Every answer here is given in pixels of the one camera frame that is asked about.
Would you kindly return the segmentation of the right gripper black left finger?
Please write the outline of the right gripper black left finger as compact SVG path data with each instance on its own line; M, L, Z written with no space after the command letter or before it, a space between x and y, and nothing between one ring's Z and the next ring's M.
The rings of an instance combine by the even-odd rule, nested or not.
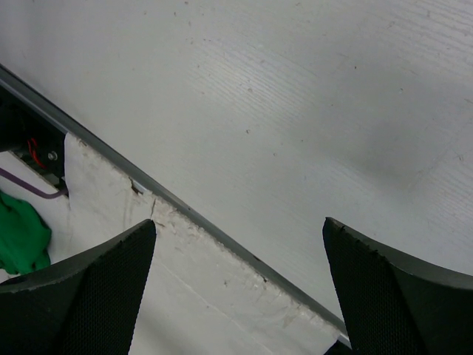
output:
M144 220L1 284L2 354L127 354L157 232Z

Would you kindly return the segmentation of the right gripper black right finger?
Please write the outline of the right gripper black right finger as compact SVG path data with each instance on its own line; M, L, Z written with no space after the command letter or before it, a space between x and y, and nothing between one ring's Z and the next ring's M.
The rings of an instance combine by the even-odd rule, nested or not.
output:
M352 354L472 353L472 276L331 217L322 235Z

